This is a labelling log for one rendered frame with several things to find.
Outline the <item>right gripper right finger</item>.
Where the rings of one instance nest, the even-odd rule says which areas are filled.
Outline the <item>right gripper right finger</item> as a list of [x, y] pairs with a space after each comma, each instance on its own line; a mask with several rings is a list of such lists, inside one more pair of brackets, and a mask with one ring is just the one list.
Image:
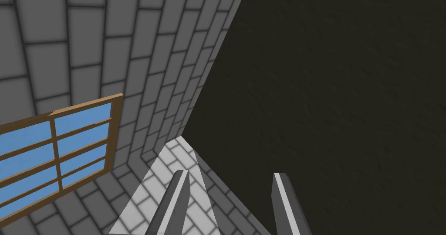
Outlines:
[[277, 235], [312, 235], [289, 177], [274, 173], [271, 191]]

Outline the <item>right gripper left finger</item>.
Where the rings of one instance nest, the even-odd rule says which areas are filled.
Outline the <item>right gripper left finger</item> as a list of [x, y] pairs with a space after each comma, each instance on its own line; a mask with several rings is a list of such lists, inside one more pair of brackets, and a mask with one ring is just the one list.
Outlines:
[[189, 198], [189, 171], [177, 170], [145, 235], [182, 235]]

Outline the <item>brown framed window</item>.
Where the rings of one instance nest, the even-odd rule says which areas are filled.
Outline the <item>brown framed window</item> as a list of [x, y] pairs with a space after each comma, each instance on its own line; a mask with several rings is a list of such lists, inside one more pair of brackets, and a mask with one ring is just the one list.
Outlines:
[[124, 95], [0, 125], [0, 228], [110, 173]]

